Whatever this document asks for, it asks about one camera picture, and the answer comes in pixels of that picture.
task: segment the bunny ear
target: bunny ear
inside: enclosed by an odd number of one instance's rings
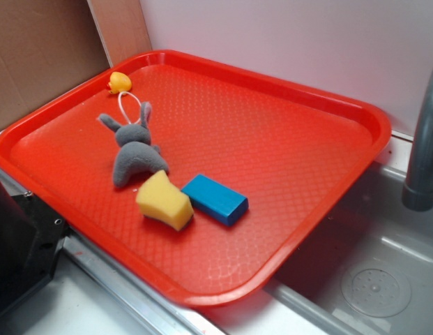
[[[148,122],[151,118],[151,111],[153,106],[148,101],[145,101],[140,105],[140,120],[142,121],[142,126],[148,128]]]
[[[121,128],[121,124],[111,118],[108,114],[100,114],[98,119],[103,122],[103,124],[111,129],[112,131],[116,132],[118,129]]]

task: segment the gray faucet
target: gray faucet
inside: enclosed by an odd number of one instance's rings
[[[433,71],[416,126],[402,202],[414,211],[433,207]]]

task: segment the yellow rubber duck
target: yellow rubber duck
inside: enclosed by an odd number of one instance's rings
[[[107,83],[107,89],[111,94],[118,94],[120,92],[127,92],[131,89],[131,79],[124,73],[113,72]]]

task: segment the tray rim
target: tray rim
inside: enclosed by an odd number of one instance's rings
[[[361,158],[356,162],[349,173],[342,178],[341,182],[330,191],[330,194],[335,194],[335,203],[343,196],[344,193],[347,192],[355,180],[357,180],[357,178],[359,178],[359,176],[366,170],[366,168],[372,163],[374,158],[386,146],[390,139],[391,127],[387,116],[379,108],[363,101],[347,98],[345,96],[315,89],[302,84],[281,80],[275,77],[262,75],[250,70],[244,70],[235,66],[218,63],[216,61],[211,61],[201,57],[184,54],[182,52],[173,50],[158,50],[135,55],[121,62],[120,64],[117,64],[116,66],[66,92],[62,96],[59,96],[48,104],[38,108],[31,114],[28,114],[24,118],[7,127],[7,129],[0,134],[0,168],[5,170],[13,179],[21,183],[24,187],[32,190],[35,194],[38,194],[41,198],[45,199],[45,201],[53,206],[57,211],[60,211],[61,213],[72,211],[72,209],[64,204],[63,201],[57,200],[54,196],[52,196],[50,190],[47,190],[43,185],[39,185],[35,181],[32,181],[31,178],[26,176],[26,174],[19,169],[19,167],[8,161],[7,153],[10,152],[11,148],[18,140],[35,131],[42,124],[45,124],[64,112],[69,111],[70,108],[76,106],[78,103],[81,103],[86,98],[94,95],[94,93],[102,91],[103,87],[105,87],[107,84],[111,72],[117,70],[124,73],[131,73],[142,66],[163,64],[172,65],[185,70],[190,69],[189,66],[191,65],[199,64],[199,70],[201,71],[199,72],[200,74],[216,77],[216,79],[223,81],[227,81],[228,76],[235,75],[236,82],[232,82],[232,80],[229,82],[247,88],[250,88],[249,85],[252,85],[252,83],[262,83],[263,86],[256,87],[257,91],[264,93],[264,91],[261,89],[267,89],[269,90],[269,93],[274,93],[273,95],[275,97],[285,98],[287,100],[289,100],[288,90],[292,90],[294,95],[303,94],[304,98],[307,99],[306,102],[310,99],[313,99],[313,103],[317,104],[318,100],[323,100],[323,102],[325,102],[325,108],[329,109],[335,106],[339,109],[339,112],[332,113],[329,110],[317,108],[317,106],[314,107],[315,109],[328,112],[330,114],[335,114],[339,117],[344,117],[364,125],[364,127],[368,129],[372,135],[372,145],[367,150],[366,154],[361,156]],[[363,113],[357,113],[354,115],[351,113],[351,107],[358,111],[366,111],[366,117],[364,117]],[[325,198],[316,206],[315,209],[320,207],[332,207],[333,205],[331,202],[332,200],[328,201]],[[317,223],[322,219],[323,216],[315,209],[309,214],[308,217],[306,217],[304,221],[302,221],[294,233],[289,236],[286,241],[278,248],[278,250],[271,256],[269,261],[248,281],[237,288],[233,288],[216,295],[197,295],[193,292],[190,292],[189,290],[184,289],[176,282],[172,283],[173,280],[170,277],[163,274],[159,269],[149,266],[147,262],[144,262],[144,266],[145,270],[149,270],[151,273],[149,276],[150,278],[145,278],[140,274],[137,275],[141,276],[154,288],[161,291],[170,299],[187,306],[215,306],[235,301],[254,292],[255,290],[260,289],[260,287],[265,284],[265,282],[267,282],[267,280],[273,275],[276,269],[278,269],[278,267],[287,259],[287,257],[289,257],[291,252],[295,249],[294,246],[291,246],[292,236],[298,234],[299,230],[304,230],[305,232],[307,230],[308,225],[303,225],[303,222],[314,222],[310,225],[309,232],[304,234],[305,236],[307,236],[317,226]],[[89,219],[86,219],[85,216],[82,217],[82,214],[78,211],[75,211],[75,215],[69,213],[69,215],[66,215],[66,218],[68,221],[73,221],[74,219],[89,221]],[[86,229],[86,232],[83,233],[94,243],[97,244],[97,241],[100,241],[100,238],[105,238],[108,240],[107,246],[111,246],[112,250],[121,249],[118,252],[118,258],[120,258],[119,261],[131,271],[133,271],[131,269],[131,265],[135,263],[137,263],[137,266],[140,267],[138,257],[124,248],[122,249],[121,246],[119,246],[115,241],[109,240],[108,234],[105,234],[102,231],[94,231],[94,236],[92,237],[90,236],[91,232],[88,232],[87,230],[89,229]],[[115,251],[110,253],[108,250],[106,250],[106,252],[111,254],[112,257],[116,257]]]

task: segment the cardboard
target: cardboard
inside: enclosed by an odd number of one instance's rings
[[[151,50],[139,0],[88,0],[109,64]]]
[[[106,68],[86,1],[0,0],[0,131]]]

